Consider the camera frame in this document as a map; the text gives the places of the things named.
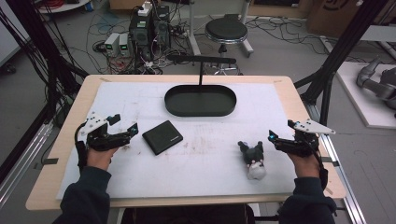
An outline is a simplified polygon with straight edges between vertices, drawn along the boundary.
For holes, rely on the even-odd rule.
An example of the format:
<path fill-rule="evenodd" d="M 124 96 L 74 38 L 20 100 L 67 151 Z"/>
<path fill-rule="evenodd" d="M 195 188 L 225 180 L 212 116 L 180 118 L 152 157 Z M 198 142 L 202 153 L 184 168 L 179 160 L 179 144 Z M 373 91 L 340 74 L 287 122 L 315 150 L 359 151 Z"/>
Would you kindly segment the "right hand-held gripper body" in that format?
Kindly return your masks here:
<path fill-rule="evenodd" d="M 302 158 L 309 157 L 318 151 L 319 134 L 336 134 L 335 130 L 330 129 L 312 119 L 294 122 L 296 122 L 295 129 L 293 129 L 294 139 L 289 140 L 278 137 L 280 144 L 278 147 L 276 147 L 277 150 Z"/>

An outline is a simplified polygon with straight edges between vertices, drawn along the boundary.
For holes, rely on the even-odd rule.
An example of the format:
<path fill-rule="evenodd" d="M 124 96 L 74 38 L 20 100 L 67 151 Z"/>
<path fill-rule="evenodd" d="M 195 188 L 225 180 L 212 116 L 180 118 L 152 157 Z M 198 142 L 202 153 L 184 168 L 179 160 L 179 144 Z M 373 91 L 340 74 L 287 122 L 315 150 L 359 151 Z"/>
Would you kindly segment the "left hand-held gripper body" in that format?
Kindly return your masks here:
<path fill-rule="evenodd" d="M 123 147 L 130 143 L 130 138 L 123 133 L 110 134 L 107 131 L 110 126 L 106 118 L 95 112 L 86 118 L 77 129 L 77 138 L 86 137 L 86 145 L 97 151 L 106 151 L 116 147 Z"/>

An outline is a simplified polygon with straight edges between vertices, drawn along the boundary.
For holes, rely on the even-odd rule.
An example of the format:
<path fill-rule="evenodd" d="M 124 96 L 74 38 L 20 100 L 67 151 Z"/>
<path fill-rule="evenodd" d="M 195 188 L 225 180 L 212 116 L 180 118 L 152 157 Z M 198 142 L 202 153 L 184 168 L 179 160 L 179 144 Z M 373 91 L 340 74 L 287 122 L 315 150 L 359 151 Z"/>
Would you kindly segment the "black and white plush toy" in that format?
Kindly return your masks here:
<path fill-rule="evenodd" d="M 263 144 L 259 141 L 255 147 L 250 147 L 246 142 L 239 141 L 237 145 L 243 154 L 243 160 L 247 166 L 247 178 L 262 180 L 266 175 L 264 166 Z"/>

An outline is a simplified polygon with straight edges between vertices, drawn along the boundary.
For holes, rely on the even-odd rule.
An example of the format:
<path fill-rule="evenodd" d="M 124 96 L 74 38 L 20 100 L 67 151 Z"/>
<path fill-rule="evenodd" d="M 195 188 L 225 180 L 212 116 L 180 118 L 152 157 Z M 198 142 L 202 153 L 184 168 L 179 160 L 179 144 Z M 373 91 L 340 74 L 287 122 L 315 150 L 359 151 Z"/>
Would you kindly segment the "black wallet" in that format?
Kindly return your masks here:
<path fill-rule="evenodd" d="M 163 153 L 183 140 L 182 134 L 170 120 L 144 132 L 142 136 L 155 155 Z"/>

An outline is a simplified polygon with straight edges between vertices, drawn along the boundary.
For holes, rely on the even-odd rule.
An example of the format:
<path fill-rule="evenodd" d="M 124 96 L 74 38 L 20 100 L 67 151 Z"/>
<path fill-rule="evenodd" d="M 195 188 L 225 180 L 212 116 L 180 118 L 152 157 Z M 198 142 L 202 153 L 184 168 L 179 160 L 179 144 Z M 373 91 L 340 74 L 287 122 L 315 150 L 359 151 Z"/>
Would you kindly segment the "black oval tray with stand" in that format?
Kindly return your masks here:
<path fill-rule="evenodd" d="M 237 98 L 233 90 L 223 85 L 204 85 L 204 63 L 235 64 L 236 59 L 170 55 L 168 60 L 174 63 L 194 62 L 200 64 L 197 85 L 177 85 L 164 96 L 165 107 L 169 113 L 178 117 L 223 117 L 231 114 Z"/>

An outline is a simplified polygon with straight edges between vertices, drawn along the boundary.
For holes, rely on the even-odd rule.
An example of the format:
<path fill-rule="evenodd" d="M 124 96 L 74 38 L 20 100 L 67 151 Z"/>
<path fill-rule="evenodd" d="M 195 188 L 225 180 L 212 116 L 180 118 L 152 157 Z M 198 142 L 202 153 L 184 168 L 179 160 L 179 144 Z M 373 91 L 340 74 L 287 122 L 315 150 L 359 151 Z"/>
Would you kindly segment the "person's left hand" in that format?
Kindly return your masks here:
<path fill-rule="evenodd" d="M 93 148 L 88 149 L 87 165 L 101 170 L 107 170 L 113 155 L 118 148 L 112 148 L 106 151 L 97 151 Z"/>

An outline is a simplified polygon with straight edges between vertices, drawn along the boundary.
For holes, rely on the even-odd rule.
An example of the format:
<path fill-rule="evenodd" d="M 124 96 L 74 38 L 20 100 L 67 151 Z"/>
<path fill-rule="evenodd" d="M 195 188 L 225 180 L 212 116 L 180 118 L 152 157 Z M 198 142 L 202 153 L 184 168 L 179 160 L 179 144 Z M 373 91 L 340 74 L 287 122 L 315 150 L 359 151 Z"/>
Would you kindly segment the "person's right hand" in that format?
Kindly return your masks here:
<path fill-rule="evenodd" d="M 298 177 L 316 177 L 319 178 L 319 164 L 314 155 L 309 157 L 299 157 L 288 153 L 291 159 L 295 173 Z"/>

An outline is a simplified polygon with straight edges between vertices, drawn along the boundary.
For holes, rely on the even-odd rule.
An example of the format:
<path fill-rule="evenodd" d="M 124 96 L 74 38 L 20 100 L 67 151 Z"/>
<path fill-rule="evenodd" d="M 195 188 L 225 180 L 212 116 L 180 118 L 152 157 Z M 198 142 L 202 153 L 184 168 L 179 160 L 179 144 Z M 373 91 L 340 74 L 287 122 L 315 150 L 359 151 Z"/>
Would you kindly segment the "white floor platform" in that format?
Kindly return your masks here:
<path fill-rule="evenodd" d="M 396 130 L 396 111 L 387 107 L 372 91 L 356 84 L 358 73 L 364 66 L 366 63 L 344 62 L 337 77 L 367 127 Z"/>

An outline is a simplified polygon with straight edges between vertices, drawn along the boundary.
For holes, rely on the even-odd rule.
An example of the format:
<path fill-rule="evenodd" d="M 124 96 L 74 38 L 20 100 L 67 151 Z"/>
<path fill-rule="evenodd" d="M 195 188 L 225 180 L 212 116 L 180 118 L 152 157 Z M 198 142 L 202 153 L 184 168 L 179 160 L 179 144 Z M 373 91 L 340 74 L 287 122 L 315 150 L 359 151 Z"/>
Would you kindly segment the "grey bench power supply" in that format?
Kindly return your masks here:
<path fill-rule="evenodd" d="M 118 33 L 111 34 L 105 41 L 106 53 L 110 57 L 116 57 L 120 52 L 120 35 Z"/>
<path fill-rule="evenodd" d="M 120 46 L 120 54 L 123 57 L 131 56 L 129 36 L 126 33 L 120 34 L 119 46 Z"/>

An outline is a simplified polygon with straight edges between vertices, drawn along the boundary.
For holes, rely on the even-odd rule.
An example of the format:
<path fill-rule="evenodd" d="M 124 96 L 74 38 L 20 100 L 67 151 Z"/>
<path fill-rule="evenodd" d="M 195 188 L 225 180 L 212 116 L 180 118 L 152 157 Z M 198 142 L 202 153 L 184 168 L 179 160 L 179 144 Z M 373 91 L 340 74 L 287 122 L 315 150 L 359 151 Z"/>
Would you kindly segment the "white table mat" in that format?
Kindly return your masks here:
<path fill-rule="evenodd" d="M 106 82 L 100 85 L 91 110 L 107 117 L 120 114 L 109 128 L 120 133 L 133 124 L 144 133 L 170 120 L 183 140 L 155 155 L 137 135 L 114 155 L 107 191 L 113 199 L 175 198 L 289 194 L 294 189 L 293 164 L 268 141 L 270 130 L 290 139 L 283 106 L 272 84 L 233 84 L 237 102 L 224 117 L 182 118 L 164 103 L 168 83 Z M 248 168 L 237 143 L 263 144 L 266 175 L 248 179 Z"/>

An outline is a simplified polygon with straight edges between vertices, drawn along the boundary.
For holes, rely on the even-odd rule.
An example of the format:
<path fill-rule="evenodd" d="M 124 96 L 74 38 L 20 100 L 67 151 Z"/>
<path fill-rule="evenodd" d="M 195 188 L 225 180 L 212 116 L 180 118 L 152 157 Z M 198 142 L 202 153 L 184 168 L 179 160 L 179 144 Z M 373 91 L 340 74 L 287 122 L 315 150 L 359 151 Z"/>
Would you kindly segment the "black computer tower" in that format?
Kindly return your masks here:
<path fill-rule="evenodd" d="M 162 48 L 170 46 L 170 8 L 169 6 L 157 6 L 153 9 L 153 24 L 157 44 Z"/>
<path fill-rule="evenodd" d="M 139 16 L 135 12 L 131 18 L 129 32 L 134 47 L 136 58 L 144 61 L 152 60 L 151 44 L 153 41 L 153 22 L 151 13 L 147 16 Z"/>

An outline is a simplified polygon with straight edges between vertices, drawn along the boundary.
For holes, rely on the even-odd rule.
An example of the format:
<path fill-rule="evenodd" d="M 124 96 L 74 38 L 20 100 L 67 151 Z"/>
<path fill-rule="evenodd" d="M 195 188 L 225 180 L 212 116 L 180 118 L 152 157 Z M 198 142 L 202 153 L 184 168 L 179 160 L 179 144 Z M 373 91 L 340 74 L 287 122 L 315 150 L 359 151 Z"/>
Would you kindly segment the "white power strip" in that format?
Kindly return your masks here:
<path fill-rule="evenodd" d="M 141 8 L 139 8 L 137 14 L 139 16 L 145 16 L 147 17 L 147 15 L 150 13 L 150 11 L 152 10 L 152 4 L 148 1 L 146 1 Z"/>

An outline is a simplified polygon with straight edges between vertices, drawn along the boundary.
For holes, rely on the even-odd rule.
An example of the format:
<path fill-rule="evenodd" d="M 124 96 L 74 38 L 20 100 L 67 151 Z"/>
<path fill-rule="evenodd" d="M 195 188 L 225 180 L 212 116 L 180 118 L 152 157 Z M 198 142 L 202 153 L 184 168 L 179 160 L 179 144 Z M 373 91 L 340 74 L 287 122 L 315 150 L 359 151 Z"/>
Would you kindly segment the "black round stool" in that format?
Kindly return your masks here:
<path fill-rule="evenodd" d="M 210 21 L 205 26 L 205 35 L 213 42 L 219 43 L 219 56 L 224 58 L 228 45 L 236 45 L 245 41 L 248 37 L 248 28 L 238 20 L 219 18 Z M 235 71 L 241 74 L 238 65 L 227 63 L 205 63 L 204 72 L 211 75 L 225 75 L 227 72 Z"/>

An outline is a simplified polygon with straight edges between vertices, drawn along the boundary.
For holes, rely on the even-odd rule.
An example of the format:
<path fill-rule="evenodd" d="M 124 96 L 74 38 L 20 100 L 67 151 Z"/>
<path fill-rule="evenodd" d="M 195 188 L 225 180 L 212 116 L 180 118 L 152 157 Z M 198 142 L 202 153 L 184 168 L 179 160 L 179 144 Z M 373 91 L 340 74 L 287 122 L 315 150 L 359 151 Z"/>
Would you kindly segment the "large cardboard box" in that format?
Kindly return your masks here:
<path fill-rule="evenodd" d="M 307 32 L 340 37 L 365 0 L 313 0 L 306 19 Z"/>

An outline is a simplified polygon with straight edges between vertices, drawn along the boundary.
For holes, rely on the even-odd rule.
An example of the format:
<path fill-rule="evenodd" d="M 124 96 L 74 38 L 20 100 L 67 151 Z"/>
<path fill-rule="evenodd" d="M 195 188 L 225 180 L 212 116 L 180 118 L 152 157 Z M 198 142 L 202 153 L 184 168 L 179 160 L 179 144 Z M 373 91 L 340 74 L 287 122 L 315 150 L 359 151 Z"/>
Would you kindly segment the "aluminium rail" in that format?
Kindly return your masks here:
<path fill-rule="evenodd" d="M 335 147 L 332 143 L 332 139 L 328 134 L 321 133 L 319 135 L 321 141 L 321 146 L 326 151 L 332 167 L 335 169 L 344 190 L 346 191 L 346 196 L 342 199 L 346 212 L 352 224 L 367 224 L 366 219 L 361 211 L 359 203 L 354 195 L 353 189 L 350 186 L 347 175 L 343 169 L 342 163 L 339 160 Z"/>
<path fill-rule="evenodd" d="M 17 187 L 36 155 L 46 143 L 53 129 L 53 124 L 42 124 L 34 135 L 29 138 L 26 146 L 22 147 L 22 153 L 11 167 L 4 181 L 0 184 L 0 210 L 6 205 L 8 198 Z"/>

